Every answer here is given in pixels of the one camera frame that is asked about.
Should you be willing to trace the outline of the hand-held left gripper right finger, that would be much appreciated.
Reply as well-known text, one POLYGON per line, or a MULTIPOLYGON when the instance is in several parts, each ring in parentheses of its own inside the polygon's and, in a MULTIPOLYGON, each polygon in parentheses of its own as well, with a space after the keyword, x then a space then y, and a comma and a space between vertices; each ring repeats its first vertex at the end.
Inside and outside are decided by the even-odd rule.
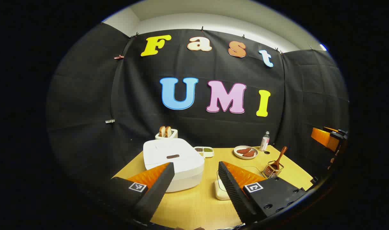
POLYGON ((225 161, 219 162, 219 177, 244 224, 251 224, 295 203, 306 191, 274 177, 265 179, 225 161))

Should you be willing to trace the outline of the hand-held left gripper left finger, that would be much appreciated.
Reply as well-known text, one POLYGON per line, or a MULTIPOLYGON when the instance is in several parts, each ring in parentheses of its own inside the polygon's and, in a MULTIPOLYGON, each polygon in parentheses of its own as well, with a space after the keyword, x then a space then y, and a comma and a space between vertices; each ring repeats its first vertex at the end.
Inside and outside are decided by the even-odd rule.
POLYGON ((147 224, 174 175, 174 163, 164 163, 127 179, 113 177, 104 187, 103 200, 118 215, 147 224))

